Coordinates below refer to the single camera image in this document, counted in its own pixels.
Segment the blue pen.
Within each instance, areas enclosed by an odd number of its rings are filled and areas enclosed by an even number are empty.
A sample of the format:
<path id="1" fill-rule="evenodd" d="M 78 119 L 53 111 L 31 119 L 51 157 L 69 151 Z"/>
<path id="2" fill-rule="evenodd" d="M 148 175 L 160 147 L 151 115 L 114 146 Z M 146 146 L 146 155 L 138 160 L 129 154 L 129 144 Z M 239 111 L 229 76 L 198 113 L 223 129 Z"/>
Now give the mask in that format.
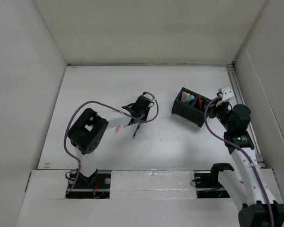
<path id="1" fill-rule="evenodd" d="M 133 134 L 133 136 L 132 136 L 132 139 L 134 139 L 134 138 L 136 137 L 136 134 L 137 134 L 137 132 L 138 132 L 138 130 L 139 130 L 140 127 L 141 127 L 141 123 L 139 122 L 137 128 L 136 128 L 135 131 L 134 131 L 134 134 Z"/>

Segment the red gel pen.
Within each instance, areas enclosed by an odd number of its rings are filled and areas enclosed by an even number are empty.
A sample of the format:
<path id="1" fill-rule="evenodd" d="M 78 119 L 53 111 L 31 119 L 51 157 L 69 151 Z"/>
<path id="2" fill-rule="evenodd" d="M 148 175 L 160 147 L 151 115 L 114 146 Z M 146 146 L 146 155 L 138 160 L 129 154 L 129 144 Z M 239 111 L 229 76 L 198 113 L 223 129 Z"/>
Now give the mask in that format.
<path id="1" fill-rule="evenodd" d="M 199 109 L 202 110 L 202 98 L 200 95 L 198 96 L 198 106 L 199 106 Z"/>

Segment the black two-compartment organizer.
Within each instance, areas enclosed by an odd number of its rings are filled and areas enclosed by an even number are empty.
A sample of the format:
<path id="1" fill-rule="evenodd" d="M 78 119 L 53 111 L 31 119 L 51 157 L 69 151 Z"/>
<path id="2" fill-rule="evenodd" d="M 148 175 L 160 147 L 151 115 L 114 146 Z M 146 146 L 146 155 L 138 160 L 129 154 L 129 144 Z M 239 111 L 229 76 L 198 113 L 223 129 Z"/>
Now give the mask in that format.
<path id="1" fill-rule="evenodd" d="M 195 99 L 189 103 L 185 103 L 184 101 L 181 101 L 181 95 L 183 91 L 190 93 L 190 95 L 194 95 Z M 195 123 L 198 127 L 201 128 L 204 124 L 205 108 L 207 104 L 210 102 L 210 99 L 205 96 L 200 95 L 202 98 L 202 110 L 200 110 L 198 106 L 198 96 L 199 95 L 200 94 L 193 92 L 187 88 L 184 88 L 184 87 L 181 88 L 179 94 L 176 96 L 174 100 L 171 113 L 181 116 Z"/>

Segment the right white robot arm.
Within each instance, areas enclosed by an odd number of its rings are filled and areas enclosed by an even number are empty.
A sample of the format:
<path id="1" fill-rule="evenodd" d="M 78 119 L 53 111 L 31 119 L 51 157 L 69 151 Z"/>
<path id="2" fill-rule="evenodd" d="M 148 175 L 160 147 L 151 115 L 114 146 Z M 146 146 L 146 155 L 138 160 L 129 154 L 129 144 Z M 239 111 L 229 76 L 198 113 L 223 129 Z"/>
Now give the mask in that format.
<path id="1" fill-rule="evenodd" d="M 211 100 L 204 118 L 217 118 L 226 129 L 224 136 L 213 136 L 224 142 L 240 174 L 230 164 L 209 174 L 214 186 L 223 186 L 238 210 L 241 227 L 280 227 L 284 223 L 284 204 L 270 192 L 257 163 L 254 144 L 247 132 L 251 110 L 243 105 L 228 109 L 229 102 L 221 97 Z"/>

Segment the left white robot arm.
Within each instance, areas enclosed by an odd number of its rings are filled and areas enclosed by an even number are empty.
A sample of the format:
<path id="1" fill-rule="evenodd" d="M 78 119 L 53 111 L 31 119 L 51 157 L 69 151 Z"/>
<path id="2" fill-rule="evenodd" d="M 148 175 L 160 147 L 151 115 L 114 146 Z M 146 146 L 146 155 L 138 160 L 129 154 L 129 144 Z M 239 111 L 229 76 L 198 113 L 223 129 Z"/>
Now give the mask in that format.
<path id="1" fill-rule="evenodd" d="M 98 104 L 108 111 L 96 112 L 91 108 L 85 109 L 75 122 L 76 114 L 88 104 Z M 77 178 L 85 187 L 96 183 L 98 170 L 96 168 L 95 150 L 99 146 L 106 130 L 130 126 L 136 123 L 147 123 L 151 104 L 158 104 L 155 96 L 143 92 L 134 103 L 116 109 L 98 101 L 87 101 L 73 114 L 68 123 L 63 146 L 69 156 L 78 162 Z"/>

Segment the aluminium rail right side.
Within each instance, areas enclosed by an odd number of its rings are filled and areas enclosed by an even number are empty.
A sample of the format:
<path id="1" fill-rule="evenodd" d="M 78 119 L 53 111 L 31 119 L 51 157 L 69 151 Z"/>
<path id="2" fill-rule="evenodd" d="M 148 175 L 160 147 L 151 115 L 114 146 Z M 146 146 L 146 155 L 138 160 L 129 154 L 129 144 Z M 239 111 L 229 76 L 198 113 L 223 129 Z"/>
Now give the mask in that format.
<path id="1" fill-rule="evenodd" d="M 230 78 L 232 92 L 235 96 L 237 104 L 234 106 L 234 112 L 238 116 L 235 120 L 235 131 L 237 135 L 242 135 L 242 140 L 244 142 L 239 142 L 244 148 L 252 148 L 256 153 L 256 161 L 260 168 L 266 168 L 264 158 L 260 153 L 260 148 L 258 147 L 255 133 L 251 125 L 251 110 L 245 105 L 242 93 L 240 91 L 239 83 L 235 75 L 235 70 L 232 65 L 227 66 L 227 72 Z"/>

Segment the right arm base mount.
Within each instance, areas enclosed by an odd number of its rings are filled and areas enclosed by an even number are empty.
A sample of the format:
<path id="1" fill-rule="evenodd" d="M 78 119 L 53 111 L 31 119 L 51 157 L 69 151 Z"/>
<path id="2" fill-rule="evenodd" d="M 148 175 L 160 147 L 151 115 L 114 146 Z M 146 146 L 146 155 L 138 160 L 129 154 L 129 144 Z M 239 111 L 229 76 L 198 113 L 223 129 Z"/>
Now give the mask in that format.
<path id="1" fill-rule="evenodd" d="M 196 190 L 198 199 L 229 198 L 225 188 L 211 177 L 210 171 L 194 171 L 191 186 Z"/>

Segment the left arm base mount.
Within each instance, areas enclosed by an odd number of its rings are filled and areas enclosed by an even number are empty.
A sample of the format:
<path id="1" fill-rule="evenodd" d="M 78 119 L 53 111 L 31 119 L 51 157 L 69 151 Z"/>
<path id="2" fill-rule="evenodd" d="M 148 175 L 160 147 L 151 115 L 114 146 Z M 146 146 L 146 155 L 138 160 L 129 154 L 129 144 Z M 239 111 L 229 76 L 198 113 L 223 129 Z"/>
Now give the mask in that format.
<path id="1" fill-rule="evenodd" d="M 76 173 L 67 172 L 68 180 L 66 198 L 68 199 L 109 199 L 111 171 L 100 171 L 93 174 L 88 182 L 85 182 L 81 175 L 75 181 Z"/>

